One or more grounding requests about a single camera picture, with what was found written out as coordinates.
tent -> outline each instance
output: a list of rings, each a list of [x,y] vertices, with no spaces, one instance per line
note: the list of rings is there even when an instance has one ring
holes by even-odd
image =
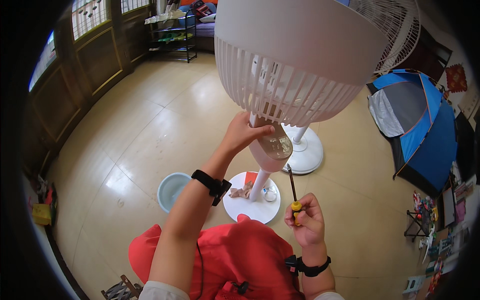
[[[414,70],[391,70],[367,87],[370,113],[392,147],[393,179],[437,197],[456,156],[452,108],[434,81]]]

window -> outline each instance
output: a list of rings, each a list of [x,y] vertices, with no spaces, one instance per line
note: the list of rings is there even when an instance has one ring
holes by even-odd
[[[75,0],[72,5],[73,38],[77,40],[108,20],[107,0]]]
[[[57,53],[55,52],[55,43],[53,40],[53,31],[48,37],[47,44],[43,48],[42,54],[36,63],[35,70],[33,71],[32,78],[28,84],[28,91],[31,92],[34,85],[40,78],[40,76],[45,72],[48,66],[55,60]]]
[[[148,4],[148,0],[121,0],[121,13],[126,13]]]

fan grille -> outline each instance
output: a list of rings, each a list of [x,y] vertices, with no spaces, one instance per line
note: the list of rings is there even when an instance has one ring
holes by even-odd
[[[348,7],[374,24],[388,38],[375,73],[399,65],[420,37],[420,16],[415,0],[350,0]]]
[[[235,47],[215,36],[215,58],[226,92],[261,117],[303,127],[343,110],[363,85],[338,83]]]

screwdriver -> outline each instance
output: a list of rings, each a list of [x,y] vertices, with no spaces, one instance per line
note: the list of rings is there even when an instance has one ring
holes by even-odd
[[[290,182],[292,183],[292,191],[293,191],[293,203],[291,204],[293,210],[293,220],[295,222],[295,226],[300,226],[300,223],[297,221],[297,216],[301,212],[301,203],[297,201],[297,194],[295,193],[295,185],[293,184],[293,174],[292,168],[289,164],[287,164],[288,174],[290,175]]]

black wrist strap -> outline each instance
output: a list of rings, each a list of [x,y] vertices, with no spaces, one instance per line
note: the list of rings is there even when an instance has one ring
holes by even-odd
[[[327,256],[327,261],[321,265],[316,267],[307,267],[301,257],[297,258],[295,255],[292,255],[285,259],[285,265],[290,268],[290,272],[292,272],[295,276],[299,275],[299,272],[303,272],[307,277],[315,277],[318,276],[321,272],[325,271],[328,265],[332,262],[330,256]]]
[[[214,198],[212,206],[217,206],[232,186],[232,184],[225,179],[223,179],[223,181],[213,179],[202,170],[196,170],[192,174],[192,178],[198,180],[210,190],[209,195]]]

